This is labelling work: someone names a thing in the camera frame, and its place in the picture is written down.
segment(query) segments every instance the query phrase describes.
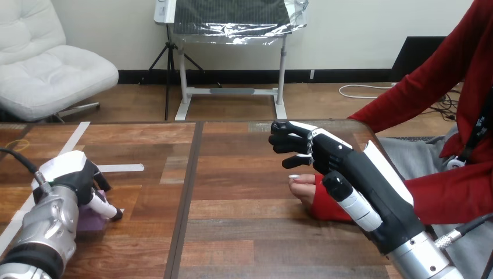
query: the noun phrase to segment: lanyard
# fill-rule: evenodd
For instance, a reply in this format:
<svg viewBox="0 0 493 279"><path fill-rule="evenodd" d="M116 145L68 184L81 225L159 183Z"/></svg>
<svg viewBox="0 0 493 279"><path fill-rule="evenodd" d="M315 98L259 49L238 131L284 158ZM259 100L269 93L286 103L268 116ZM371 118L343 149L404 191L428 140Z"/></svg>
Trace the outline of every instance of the lanyard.
<svg viewBox="0 0 493 279"><path fill-rule="evenodd" d="M483 109L481 110L481 114L479 115L479 119L476 122L476 125L473 128L471 136L467 141L464 150L457 158L457 160L461 162L466 162L473 153L473 150L479 144L479 142L484 138L486 133L489 130L490 120L491 120L491 109L493 108L493 88L490 89L490 93L488 94L486 101L483 105Z"/></svg>

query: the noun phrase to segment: tripod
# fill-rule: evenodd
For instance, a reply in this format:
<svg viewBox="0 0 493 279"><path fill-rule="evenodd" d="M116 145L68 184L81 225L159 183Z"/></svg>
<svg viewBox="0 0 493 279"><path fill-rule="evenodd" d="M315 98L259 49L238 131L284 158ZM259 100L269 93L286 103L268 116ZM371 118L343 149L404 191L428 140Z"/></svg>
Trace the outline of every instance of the tripod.
<svg viewBox="0 0 493 279"><path fill-rule="evenodd" d="M176 73L174 69L174 60L173 60L173 50L178 50L178 47L175 43L173 43L170 32L169 32L169 24L166 25L166 36L168 38L168 42L166 42L165 48L161 51L159 56L154 60L154 63L151 65L149 70L147 70L146 76L150 80L151 79L151 73L152 69L154 66L156 66L156 63L159 61L161 56L165 54L166 50L168 50L168 65L167 65L167 70L166 70L166 103L165 103L165 121L168 120L168 110L169 110L169 94L170 94L170 83L171 83L171 73ZM184 53L185 58L187 58L188 61L190 61L197 69L201 71L201 73L204 73L205 71L203 70L202 67L200 67L199 64L197 64L193 59L190 58L186 53ZM139 84L143 84L145 81L145 76L141 79Z"/></svg>

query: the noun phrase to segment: red sleeve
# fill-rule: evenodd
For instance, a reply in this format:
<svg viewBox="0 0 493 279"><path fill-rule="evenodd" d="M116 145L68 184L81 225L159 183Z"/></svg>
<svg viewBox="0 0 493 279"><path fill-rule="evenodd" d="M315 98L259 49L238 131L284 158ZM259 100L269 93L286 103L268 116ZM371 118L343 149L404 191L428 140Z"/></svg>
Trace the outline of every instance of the red sleeve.
<svg viewBox="0 0 493 279"><path fill-rule="evenodd" d="M312 216L319 220L352 221L346 211L327 193L322 179L323 175L315 175L315 197L310 208Z"/></svg>
<svg viewBox="0 0 493 279"><path fill-rule="evenodd" d="M349 118L377 133L426 110L465 76L488 21L491 2L475 0L437 51L394 88Z"/></svg>
<svg viewBox="0 0 493 279"><path fill-rule="evenodd" d="M425 225L466 223L493 212L493 162L405 181L415 201L415 212ZM316 176L311 212L321 220L349 221Z"/></svg>

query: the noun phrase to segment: purple block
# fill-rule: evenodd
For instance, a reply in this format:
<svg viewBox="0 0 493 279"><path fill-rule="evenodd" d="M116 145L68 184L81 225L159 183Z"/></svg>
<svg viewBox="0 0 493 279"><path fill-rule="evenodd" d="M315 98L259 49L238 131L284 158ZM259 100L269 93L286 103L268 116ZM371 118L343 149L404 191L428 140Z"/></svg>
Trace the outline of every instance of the purple block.
<svg viewBox="0 0 493 279"><path fill-rule="evenodd" d="M105 192L99 191L105 198ZM80 206L78 209L77 231L102 231L106 224L106 218L94 212L87 205Z"/></svg>

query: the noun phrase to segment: prosthetic hand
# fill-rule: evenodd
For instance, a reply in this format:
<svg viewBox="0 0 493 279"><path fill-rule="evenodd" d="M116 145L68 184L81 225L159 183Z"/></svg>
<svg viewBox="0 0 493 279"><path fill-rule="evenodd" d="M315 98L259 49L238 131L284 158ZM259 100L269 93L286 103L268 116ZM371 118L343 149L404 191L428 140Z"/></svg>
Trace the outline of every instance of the prosthetic hand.
<svg viewBox="0 0 493 279"><path fill-rule="evenodd" d="M88 205L112 221L123 217L97 191L94 181L104 191L111 187L83 152L68 152L30 171L35 175L35 206L24 216L18 238L0 263L0 279L60 278L76 250L78 206Z"/></svg>
<svg viewBox="0 0 493 279"><path fill-rule="evenodd" d="M359 153L324 129L294 121L275 121L271 133L276 153L301 153L283 167L312 164L325 175L329 195L404 278L462 278L424 231L411 194L371 141Z"/></svg>

